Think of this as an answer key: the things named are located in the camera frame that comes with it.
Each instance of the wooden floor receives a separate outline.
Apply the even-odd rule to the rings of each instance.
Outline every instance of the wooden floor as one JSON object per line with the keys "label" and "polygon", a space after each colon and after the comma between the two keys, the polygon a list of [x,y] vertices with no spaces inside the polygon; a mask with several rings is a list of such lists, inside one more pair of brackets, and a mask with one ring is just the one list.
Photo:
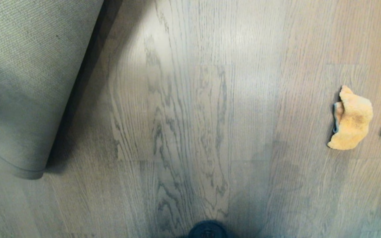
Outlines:
{"label": "wooden floor", "polygon": [[[0,175],[0,237],[381,238],[381,0],[107,4],[48,172]],[[343,84],[374,118],[336,151]]]}

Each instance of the black round object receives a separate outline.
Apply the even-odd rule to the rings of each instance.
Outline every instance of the black round object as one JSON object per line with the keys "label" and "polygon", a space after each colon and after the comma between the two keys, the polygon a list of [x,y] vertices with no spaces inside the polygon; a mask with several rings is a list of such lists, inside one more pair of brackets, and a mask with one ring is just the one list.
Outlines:
{"label": "black round object", "polygon": [[228,238],[226,230],[212,220],[197,223],[189,232],[189,238]]}

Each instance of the yellow cloth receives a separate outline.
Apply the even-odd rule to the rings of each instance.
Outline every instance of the yellow cloth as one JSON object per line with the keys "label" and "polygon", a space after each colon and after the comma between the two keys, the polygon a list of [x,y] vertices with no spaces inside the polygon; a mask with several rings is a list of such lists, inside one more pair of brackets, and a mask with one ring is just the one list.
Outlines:
{"label": "yellow cloth", "polygon": [[334,104],[335,134],[327,146],[332,149],[353,149],[368,133],[373,108],[370,100],[355,95],[345,85],[339,96],[342,101]]}

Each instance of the wood grain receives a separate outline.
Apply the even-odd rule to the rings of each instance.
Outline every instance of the wood grain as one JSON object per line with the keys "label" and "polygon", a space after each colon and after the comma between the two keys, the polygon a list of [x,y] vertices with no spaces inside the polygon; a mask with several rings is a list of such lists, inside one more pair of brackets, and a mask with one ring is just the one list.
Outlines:
{"label": "wood grain", "polygon": [[[125,0],[103,20],[48,173],[0,176],[0,237],[176,238],[215,219],[381,238],[381,1]],[[374,118],[336,151],[343,84]]]}

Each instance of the microfiber cloth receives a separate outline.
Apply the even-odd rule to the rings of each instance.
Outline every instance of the microfiber cloth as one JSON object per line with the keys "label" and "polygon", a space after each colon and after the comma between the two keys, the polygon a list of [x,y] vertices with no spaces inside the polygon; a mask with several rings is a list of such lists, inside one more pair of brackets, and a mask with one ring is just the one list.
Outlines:
{"label": "microfiber cloth", "polygon": [[332,149],[353,149],[368,134],[368,124],[373,118],[370,100],[355,95],[342,86],[340,99],[334,104],[335,133],[327,143]]}

